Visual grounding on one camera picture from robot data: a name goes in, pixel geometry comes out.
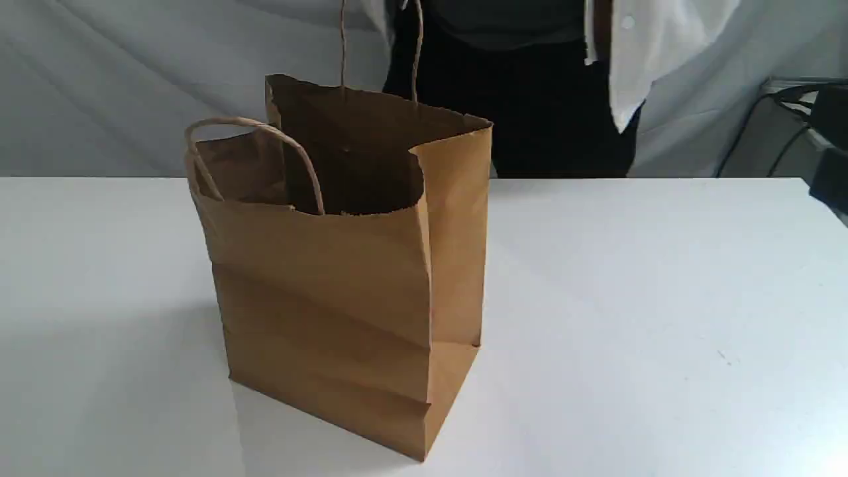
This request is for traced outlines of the brown paper bag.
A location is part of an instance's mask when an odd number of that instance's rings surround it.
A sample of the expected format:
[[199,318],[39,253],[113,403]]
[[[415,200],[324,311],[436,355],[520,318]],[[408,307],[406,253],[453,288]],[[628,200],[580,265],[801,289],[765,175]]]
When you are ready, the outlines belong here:
[[185,128],[231,379],[426,460],[478,355],[492,124],[266,76]]

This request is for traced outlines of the person in white jacket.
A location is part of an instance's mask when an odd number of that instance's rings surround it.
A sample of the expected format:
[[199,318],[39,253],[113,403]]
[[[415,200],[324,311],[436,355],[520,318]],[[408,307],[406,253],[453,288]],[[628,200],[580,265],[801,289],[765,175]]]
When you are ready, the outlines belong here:
[[385,93],[493,123],[499,178],[626,178],[652,85],[738,1],[363,1]]

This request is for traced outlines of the white backdrop cloth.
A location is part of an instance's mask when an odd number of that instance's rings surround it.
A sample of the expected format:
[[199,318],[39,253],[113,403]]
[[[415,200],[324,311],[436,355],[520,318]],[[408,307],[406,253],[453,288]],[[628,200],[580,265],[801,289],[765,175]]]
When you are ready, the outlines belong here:
[[[3,1],[3,176],[180,176],[183,129],[260,118],[266,74],[336,85],[339,1]],[[654,85],[633,176],[708,176],[769,76],[846,74],[845,1],[743,1]]]

